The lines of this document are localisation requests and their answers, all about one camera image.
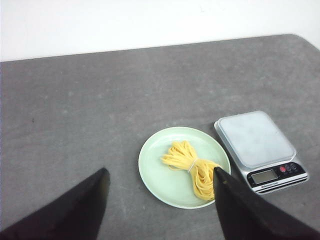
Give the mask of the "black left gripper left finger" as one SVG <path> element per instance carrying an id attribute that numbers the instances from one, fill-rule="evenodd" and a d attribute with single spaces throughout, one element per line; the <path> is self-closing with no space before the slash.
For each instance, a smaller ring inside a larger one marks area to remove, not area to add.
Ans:
<path id="1" fill-rule="evenodd" d="M 56 200 L 0 232 L 2 240 L 95 240 L 105 214 L 110 174 L 101 168 Z"/>

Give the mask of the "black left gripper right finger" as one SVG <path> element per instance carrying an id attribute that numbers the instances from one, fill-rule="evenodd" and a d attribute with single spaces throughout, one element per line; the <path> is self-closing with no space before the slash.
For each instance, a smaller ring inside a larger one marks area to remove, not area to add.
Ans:
<path id="1" fill-rule="evenodd" d="M 227 240 L 318 240 L 319 231 L 254 193 L 220 167 L 213 170 L 215 205 Z"/>

